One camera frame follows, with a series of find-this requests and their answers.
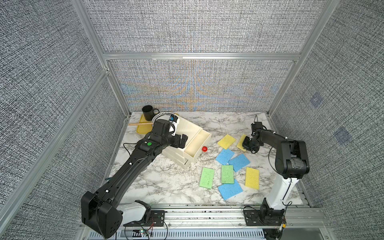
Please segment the drawer with red knob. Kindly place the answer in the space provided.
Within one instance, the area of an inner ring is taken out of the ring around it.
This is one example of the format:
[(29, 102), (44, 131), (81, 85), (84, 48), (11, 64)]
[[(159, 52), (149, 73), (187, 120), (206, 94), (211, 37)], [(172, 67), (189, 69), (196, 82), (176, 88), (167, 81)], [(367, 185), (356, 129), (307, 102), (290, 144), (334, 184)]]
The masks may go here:
[(203, 147), (208, 147), (212, 134), (200, 130), (197, 135), (187, 144), (184, 150), (184, 157), (188, 162), (195, 162), (203, 153)]

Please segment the blue sponge right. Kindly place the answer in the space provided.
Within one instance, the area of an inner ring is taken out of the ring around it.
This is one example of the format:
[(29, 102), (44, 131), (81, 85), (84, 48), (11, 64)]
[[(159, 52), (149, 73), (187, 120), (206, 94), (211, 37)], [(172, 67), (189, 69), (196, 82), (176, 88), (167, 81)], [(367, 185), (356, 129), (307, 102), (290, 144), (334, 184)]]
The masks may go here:
[(228, 165), (233, 166), (235, 173), (246, 167), (248, 164), (250, 164), (250, 161), (244, 154), (236, 156), (235, 158), (228, 161)]

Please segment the green sponge right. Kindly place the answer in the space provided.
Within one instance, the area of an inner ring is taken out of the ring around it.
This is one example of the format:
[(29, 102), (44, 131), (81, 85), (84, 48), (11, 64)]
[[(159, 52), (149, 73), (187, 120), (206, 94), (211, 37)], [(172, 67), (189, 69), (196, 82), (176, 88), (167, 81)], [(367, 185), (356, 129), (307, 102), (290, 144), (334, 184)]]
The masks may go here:
[(234, 166), (222, 165), (221, 168), (221, 183), (222, 184), (234, 184)]

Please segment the white three-drawer cabinet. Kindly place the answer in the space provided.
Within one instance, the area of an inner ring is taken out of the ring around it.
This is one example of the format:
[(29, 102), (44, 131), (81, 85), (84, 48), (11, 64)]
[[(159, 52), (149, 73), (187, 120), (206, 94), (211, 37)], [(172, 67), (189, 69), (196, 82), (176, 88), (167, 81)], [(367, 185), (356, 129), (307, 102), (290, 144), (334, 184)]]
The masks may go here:
[(203, 153), (203, 147), (208, 147), (212, 134), (178, 115), (176, 117), (176, 135), (181, 137), (184, 148), (169, 146), (162, 151), (162, 155), (185, 170)]

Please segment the green sponge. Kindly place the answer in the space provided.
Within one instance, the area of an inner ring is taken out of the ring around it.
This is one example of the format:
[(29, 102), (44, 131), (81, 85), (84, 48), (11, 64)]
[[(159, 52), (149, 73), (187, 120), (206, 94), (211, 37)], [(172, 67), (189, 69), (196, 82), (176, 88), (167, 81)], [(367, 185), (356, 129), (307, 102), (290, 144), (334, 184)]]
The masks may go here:
[(222, 184), (234, 184), (234, 166), (222, 165), (221, 168), (221, 183)]
[(213, 186), (215, 170), (203, 168), (199, 186), (205, 189), (211, 189)]

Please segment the aluminium front rail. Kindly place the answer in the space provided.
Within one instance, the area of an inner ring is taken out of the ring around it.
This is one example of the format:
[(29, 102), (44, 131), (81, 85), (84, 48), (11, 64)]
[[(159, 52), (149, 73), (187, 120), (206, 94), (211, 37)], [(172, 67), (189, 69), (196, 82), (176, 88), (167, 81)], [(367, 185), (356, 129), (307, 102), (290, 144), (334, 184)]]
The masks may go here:
[[(154, 205), (151, 209), (150, 224), (156, 227), (167, 225), (169, 229), (224, 229), (224, 228), (279, 228), (281, 223), (274, 220), (260, 222), (258, 206), (188, 206)], [(319, 208), (292, 205), (285, 213), (287, 228), (320, 228), (330, 226), (325, 213)]]

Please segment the black mug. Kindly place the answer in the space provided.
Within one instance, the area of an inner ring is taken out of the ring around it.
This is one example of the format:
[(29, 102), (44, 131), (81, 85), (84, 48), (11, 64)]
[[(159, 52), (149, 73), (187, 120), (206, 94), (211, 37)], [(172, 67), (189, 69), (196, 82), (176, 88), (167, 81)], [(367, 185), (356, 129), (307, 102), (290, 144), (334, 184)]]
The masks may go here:
[(160, 113), (160, 110), (157, 108), (154, 108), (151, 105), (146, 105), (142, 108), (143, 115), (145, 117), (146, 121), (152, 121), (152, 119)]

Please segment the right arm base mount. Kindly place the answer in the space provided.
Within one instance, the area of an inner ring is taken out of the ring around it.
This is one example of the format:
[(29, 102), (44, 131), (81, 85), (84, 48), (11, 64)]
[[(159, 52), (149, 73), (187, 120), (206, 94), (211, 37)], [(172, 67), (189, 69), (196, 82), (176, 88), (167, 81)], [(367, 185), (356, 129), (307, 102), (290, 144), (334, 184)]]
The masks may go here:
[(267, 198), (259, 209), (251, 206), (244, 206), (243, 215), (247, 226), (280, 226), (284, 221), (285, 205), (283, 207), (273, 207), (269, 205)]

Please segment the blue sponge front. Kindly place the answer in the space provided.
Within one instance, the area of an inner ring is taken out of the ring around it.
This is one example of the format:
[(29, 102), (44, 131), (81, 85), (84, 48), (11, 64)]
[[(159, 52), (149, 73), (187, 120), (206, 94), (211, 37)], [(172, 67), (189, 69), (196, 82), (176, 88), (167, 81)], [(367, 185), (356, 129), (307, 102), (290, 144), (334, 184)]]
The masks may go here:
[(224, 200), (228, 200), (243, 192), (243, 189), (237, 180), (234, 180), (233, 184), (223, 184), (219, 186), (218, 189)]

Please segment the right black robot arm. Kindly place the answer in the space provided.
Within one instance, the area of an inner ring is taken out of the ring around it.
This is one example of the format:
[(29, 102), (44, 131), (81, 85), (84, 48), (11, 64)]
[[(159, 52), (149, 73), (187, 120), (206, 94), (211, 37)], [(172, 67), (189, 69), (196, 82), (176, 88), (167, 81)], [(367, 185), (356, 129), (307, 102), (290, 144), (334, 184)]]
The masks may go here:
[(278, 176), (271, 192), (263, 200), (261, 211), (267, 214), (282, 212), (288, 207), (293, 187), (310, 171), (306, 143), (268, 130), (261, 122), (252, 123), (251, 129), (251, 136), (242, 142), (245, 150), (255, 154), (265, 144), (276, 150), (274, 169)]

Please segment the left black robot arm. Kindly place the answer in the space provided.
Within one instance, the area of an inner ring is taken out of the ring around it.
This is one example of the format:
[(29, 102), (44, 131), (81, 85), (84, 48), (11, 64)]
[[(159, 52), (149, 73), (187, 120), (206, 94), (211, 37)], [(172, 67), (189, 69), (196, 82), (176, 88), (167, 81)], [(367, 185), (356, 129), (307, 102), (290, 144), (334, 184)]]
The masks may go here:
[(139, 140), (125, 164), (94, 193), (87, 191), (81, 198), (82, 222), (104, 239), (112, 237), (123, 223), (123, 212), (117, 207), (138, 175), (167, 147), (183, 149), (188, 136), (179, 135), (177, 117), (156, 120), (153, 129)]

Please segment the blue sponge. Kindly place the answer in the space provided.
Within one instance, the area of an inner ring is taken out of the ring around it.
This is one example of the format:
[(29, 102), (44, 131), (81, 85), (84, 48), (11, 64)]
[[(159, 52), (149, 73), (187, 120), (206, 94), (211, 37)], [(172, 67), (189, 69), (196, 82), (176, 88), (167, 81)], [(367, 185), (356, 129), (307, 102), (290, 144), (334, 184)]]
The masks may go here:
[(235, 158), (228, 161), (228, 165), (233, 166), (235, 173), (246, 167), (248, 164), (250, 164), (250, 161), (244, 154), (236, 156)]
[(229, 160), (232, 159), (232, 157), (235, 155), (235, 153), (229, 149), (223, 149), (219, 155), (216, 157), (216, 161), (220, 163), (221, 165), (226, 165)]
[(228, 200), (243, 192), (243, 189), (237, 180), (234, 180), (233, 184), (223, 184), (219, 186), (218, 189), (224, 200)]

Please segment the yellow tray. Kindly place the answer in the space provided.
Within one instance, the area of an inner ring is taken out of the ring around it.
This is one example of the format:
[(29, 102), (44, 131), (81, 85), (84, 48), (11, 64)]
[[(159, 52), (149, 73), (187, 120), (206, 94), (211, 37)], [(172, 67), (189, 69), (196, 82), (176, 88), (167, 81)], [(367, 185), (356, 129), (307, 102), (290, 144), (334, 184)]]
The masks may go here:
[(148, 123), (148, 125), (139, 125), (137, 126), (136, 132), (141, 135), (146, 135), (147, 133), (151, 132), (153, 127), (152, 127), (152, 122), (147, 121), (145, 119), (145, 116), (142, 114), (139, 123)]

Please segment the yellow sponge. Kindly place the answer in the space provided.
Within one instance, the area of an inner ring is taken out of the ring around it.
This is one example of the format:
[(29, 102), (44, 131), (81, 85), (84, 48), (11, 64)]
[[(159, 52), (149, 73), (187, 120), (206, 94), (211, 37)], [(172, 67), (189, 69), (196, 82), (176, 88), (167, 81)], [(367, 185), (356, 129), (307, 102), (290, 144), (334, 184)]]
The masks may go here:
[(259, 177), (260, 177), (259, 170), (246, 167), (245, 186), (247, 188), (259, 190), (260, 189)]
[(237, 145), (236, 145), (236, 147), (237, 147), (239, 150), (243, 151), (243, 152), (246, 151), (246, 149), (243, 147), (243, 143), (244, 143), (244, 140), (245, 140), (246, 136), (247, 136), (247, 135), (243, 134), (243, 135), (240, 137), (240, 139), (239, 139), (239, 141), (238, 141), (238, 143), (237, 143)]
[(235, 141), (236, 139), (234, 137), (227, 134), (221, 140), (218, 141), (218, 145), (223, 149), (227, 150)]

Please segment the green sponge left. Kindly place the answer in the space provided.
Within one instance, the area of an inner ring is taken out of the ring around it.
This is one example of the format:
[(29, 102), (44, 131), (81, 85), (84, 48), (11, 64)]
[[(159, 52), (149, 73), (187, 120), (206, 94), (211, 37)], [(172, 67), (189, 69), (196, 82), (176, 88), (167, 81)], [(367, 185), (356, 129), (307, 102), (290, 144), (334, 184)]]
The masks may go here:
[(213, 186), (215, 170), (203, 168), (199, 186), (205, 189), (211, 189)]

